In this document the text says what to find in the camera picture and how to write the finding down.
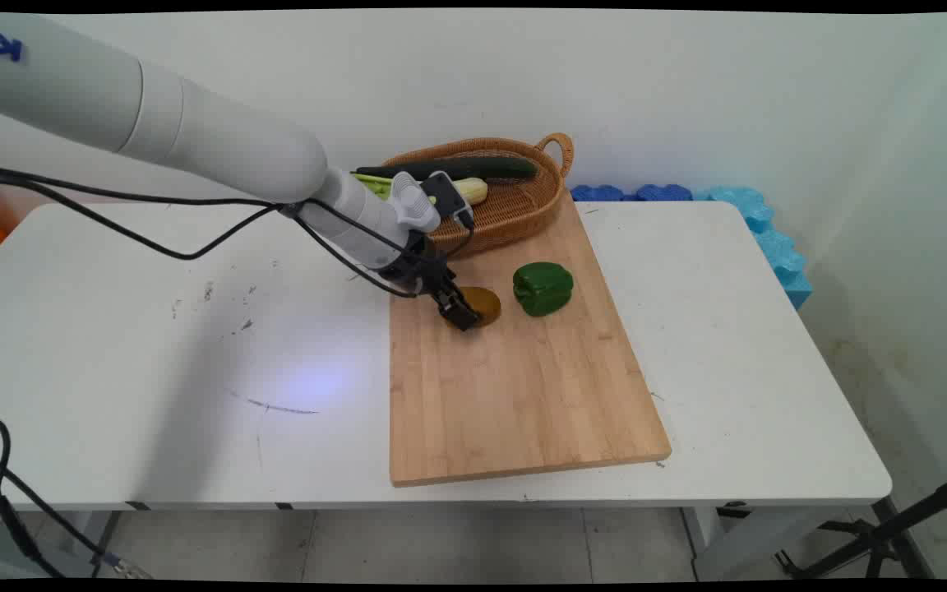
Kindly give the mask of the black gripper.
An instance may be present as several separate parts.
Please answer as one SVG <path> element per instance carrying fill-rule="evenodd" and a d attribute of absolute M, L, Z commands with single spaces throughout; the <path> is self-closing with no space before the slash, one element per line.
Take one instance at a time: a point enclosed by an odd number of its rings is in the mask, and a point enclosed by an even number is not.
<path fill-rule="evenodd" d="M 444 252 L 425 233 L 408 233 L 404 250 L 389 265 L 375 269 L 375 273 L 402 298 L 437 298 L 437 313 L 461 332 L 483 319 L 483 314 L 455 285 L 455 273 L 448 267 Z"/>

